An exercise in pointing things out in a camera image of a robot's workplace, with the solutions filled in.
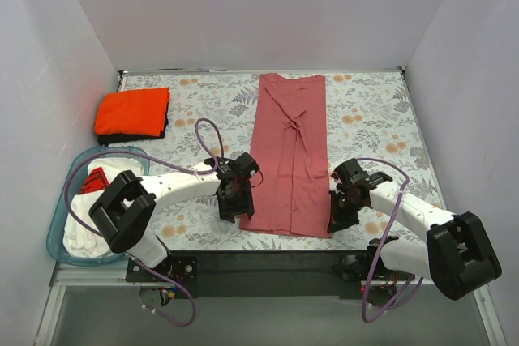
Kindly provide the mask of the pink t-shirt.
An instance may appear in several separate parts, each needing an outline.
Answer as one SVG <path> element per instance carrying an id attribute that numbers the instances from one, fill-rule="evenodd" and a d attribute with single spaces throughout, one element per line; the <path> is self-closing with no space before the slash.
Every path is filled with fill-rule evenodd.
<path id="1" fill-rule="evenodd" d="M 326 80 L 261 75 L 251 156 L 263 174 L 255 212 L 240 223 L 257 233 L 329 238 Z"/>

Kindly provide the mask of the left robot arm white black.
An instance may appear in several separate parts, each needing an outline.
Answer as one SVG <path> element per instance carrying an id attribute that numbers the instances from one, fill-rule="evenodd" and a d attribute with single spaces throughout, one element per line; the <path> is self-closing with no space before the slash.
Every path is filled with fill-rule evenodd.
<path id="1" fill-rule="evenodd" d="M 253 157 L 244 152 L 237 159 L 208 158 L 191 173 L 156 176 L 119 173 L 91 206 L 88 214 L 115 254 L 127 253 L 144 265 L 156 281 L 173 270 L 167 249 L 148 226 L 154 213 L 187 200 L 215 196 L 222 220 L 254 215 L 251 179 L 261 173 Z"/>

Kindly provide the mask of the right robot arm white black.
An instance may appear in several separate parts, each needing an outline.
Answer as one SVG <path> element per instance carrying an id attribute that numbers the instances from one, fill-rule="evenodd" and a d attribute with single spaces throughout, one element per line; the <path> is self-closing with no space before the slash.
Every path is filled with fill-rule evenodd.
<path id="1" fill-rule="evenodd" d="M 387 234 L 372 239 L 348 271 L 366 279 L 385 279 L 403 272 L 430 280 L 449 299 L 466 294 L 501 277 L 502 267 L 482 221 L 472 212 L 455 214 L 407 194 L 384 172 L 368 173 L 357 159 L 339 164 L 332 172 L 328 230 L 336 233 L 358 222 L 370 208 L 392 217 L 413 232 L 409 242 Z"/>

